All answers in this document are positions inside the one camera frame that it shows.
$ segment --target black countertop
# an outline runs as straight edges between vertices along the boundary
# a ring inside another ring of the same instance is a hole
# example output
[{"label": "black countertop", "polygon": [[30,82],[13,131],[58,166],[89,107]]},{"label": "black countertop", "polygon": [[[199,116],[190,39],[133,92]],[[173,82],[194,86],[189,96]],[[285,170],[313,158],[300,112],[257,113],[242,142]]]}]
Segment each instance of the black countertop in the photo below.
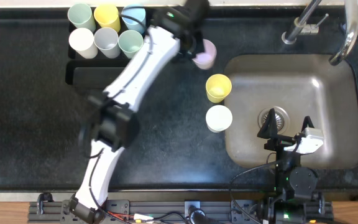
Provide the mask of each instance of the black countertop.
[{"label": "black countertop", "polygon": [[[318,9],[312,21],[331,13],[319,34],[289,46],[280,37],[301,9],[241,10],[215,9],[205,22],[204,37],[218,50],[211,70],[186,62],[169,63],[161,71],[142,102],[140,134],[119,159],[111,191],[226,189],[244,168],[226,153],[224,133],[206,127],[205,114],[213,106],[204,89],[208,77],[222,73],[238,55],[333,54],[344,38],[338,28],[343,8]],[[77,136],[90,107],[65,83],[65,9],[7,12],[0,14],[9,18],[0,19],[0,190],[76,190],[88,163]],[[348,62],[358,89],[358,41]],[[318,174],[320,189],[358,189],[358,167]],[[239,183],[240,189],[272,190],[273,175],[258,170]]]}]

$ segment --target cup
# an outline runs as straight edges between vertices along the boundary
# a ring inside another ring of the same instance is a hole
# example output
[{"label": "cup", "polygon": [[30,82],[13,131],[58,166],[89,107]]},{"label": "cup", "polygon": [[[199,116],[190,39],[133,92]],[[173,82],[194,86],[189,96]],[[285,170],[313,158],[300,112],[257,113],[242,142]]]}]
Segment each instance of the cup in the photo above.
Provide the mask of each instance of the cup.
[{"label": "cup", "polygon": [[87,28],[92,32],[96,29],[96,25],[92,17],[92,9],[87,4],[75,4],[69,8],[67,17],[68,20],[77,28]]},{"label": "cup", "polygon": [[222,105],[216,105],[208,110],[205,120],[210,131],[219,133],[230,127],[233,121],[233,115],[229,108]]},{"label": "cup", "polygon": [[102,4],[94,10],[94,19],[101,27],[110,27],[119,32],[121,25],[119,23],[118,9],[113,4]]},{"label": "cup", "polygon": [[118,45],[128,58],[132,58],[142,48],[143,37],[137,31],[127,30],[119,36]]},{"label": "cup", "polygon": [[212,68],[216,58],[216,47],[215,45],[206,39],[203,39],[205,52],[199,53],[193,58],[194,63],[200,69],[207,70]]},{"label": "cup", "polygon": [[98,48],[93,43],[93,33],[87,28],[78,28],[71,32],[68,43],[84,58],[94,58]]},{"label": "cup", "polygon": [[205,84],[206,95],[212,103],[219,103],[231,91],[230,79],[222,74],[212,75]]},{"label": "cup", "polygon": [[94,33],[94,44],[108,58],[116,58],[119,53],[118,34],[109,27],[101,28]]},{"label": "cup", "polygon": [[125,16],[131,16],[138,21],[141,21],[143,25],[139,24],[136,21],[133,21],[132,19],[128,18],[122,18],[122,20],[125,22],[125,25],[130,30],[135,30],[141,34],[144,33],[144,26],[146,26],[146,10],[142,9],[140,7],[143,7],[141,4],[130,4],[122,10],[121,14]]}]

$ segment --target wooden floor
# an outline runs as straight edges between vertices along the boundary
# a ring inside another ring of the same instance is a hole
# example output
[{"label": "wooden floor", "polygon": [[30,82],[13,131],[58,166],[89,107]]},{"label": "wooden floor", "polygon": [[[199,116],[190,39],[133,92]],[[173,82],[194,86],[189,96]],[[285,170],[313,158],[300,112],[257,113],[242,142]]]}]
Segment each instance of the wooden floor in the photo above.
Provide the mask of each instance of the wooden floor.
[{"label": "wooden floor", "polygon": [[[0,224],[27,223],[27,202],[0,202]],[[358,224],[358,202],[334,202],[334,216],[341,223]]]}]

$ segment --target pink cup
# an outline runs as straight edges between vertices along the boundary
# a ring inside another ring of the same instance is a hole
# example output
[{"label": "pink cup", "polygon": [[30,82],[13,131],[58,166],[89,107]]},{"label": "pink cup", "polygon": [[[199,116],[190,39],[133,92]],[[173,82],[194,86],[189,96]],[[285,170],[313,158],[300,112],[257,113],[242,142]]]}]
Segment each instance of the pink cup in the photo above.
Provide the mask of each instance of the pink cup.
[{"label": "pink cup", "polygon": [[203,39],[205,52],[199,53],[193,58],[194,63],[200,69],[207,70],[212,68],[216,58],[216,47],[215,45],[206,39]]}]

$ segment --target yellow cup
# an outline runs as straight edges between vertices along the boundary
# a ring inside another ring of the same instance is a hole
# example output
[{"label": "yellow cup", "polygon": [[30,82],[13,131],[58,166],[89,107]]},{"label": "yellow cup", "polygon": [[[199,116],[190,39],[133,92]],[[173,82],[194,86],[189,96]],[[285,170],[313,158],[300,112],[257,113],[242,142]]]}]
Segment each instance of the yellow cup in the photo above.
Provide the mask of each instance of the yellow cup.
[{"label": "yellow cup", "polygon": [[94,19],[101,27],[110,27],[119,32],[121,25],[119,23],[118,9],[113,4],[101,4],[94,10]]},{"label": "yellow cup", "polygon": [[230,93],[231,82],[227,76],[216,74],[206,81],[205,88],[208,99],[212,103],[219,103]]}]

